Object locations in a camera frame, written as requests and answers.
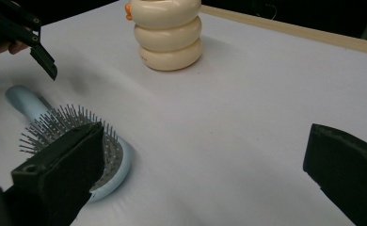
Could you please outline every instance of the hairbrush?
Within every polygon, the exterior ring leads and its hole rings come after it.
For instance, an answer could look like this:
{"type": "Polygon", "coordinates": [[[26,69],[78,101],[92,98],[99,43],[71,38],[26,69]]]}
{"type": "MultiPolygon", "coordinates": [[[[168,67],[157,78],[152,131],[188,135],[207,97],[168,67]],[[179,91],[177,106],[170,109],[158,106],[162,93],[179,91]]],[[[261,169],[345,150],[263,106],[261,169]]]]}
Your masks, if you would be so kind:
{"type": "MultiPolygon", "coordinates": [[[[24,86],[9,88],[5,94],[8,102],[30,121],[26,134],[20,139],[22,152],[36,154],[49,144],[76,127],[102,121],[82,106],[48,108],[37,95],[24,86]]],[[[124,180],[131,164],[131,151],[113,126],[102,121],[104,126],[104,173],[91,188],[88,202],[95,202],[110,194],[124,180]]]]}

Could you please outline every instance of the cream colored stacking toy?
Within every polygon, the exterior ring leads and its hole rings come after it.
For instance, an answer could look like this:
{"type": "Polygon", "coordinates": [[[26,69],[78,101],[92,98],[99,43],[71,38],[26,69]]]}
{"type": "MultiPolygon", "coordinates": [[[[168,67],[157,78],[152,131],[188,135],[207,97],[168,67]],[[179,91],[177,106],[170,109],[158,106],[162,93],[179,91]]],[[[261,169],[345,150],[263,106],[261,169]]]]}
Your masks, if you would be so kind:
{"type": "Polygon", "coordinates": [[[202,53],[200,0],[131,0],[139,54],[150,68],[174,71],[193,64],[202,53]]]}

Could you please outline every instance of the white table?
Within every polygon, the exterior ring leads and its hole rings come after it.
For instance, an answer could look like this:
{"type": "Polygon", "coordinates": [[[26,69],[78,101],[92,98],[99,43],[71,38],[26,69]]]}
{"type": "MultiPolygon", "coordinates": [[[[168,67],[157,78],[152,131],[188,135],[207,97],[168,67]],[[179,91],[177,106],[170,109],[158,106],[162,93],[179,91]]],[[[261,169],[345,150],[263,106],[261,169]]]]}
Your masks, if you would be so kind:
{"type": "Polygon", "coordinates": [[[0,55],[1,187],[29,156],[4,98],[20,84],[92,110],[135,151],[73,225],[353,225],[302,163],[313,123],[367,141],[367,53],[201,13],[201,59],[160,73],[140,61],[125,3],[42,29],[55,82],[28,50],[0,55]]]}

